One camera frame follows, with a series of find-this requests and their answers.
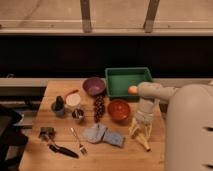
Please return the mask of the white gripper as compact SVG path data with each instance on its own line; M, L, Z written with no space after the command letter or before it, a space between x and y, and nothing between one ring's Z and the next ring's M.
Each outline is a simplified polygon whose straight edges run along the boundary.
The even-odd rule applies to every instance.
M131 126L129 127L129 135L134 136L135 132L138 129L138 122L145 125L145 136L149 140L152 133L152 121L153 121L153 110L155 107L155 101L152 99L143 99L139 100L136 113L132 119Z

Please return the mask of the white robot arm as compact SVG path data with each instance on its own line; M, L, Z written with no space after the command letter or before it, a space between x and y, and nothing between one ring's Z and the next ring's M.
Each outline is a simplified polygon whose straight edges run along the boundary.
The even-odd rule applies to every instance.
M213 86L189 84L181 88L142 82L128 88L139 96L129 134L149 150L154 112L168 104L165 171L213 171Z

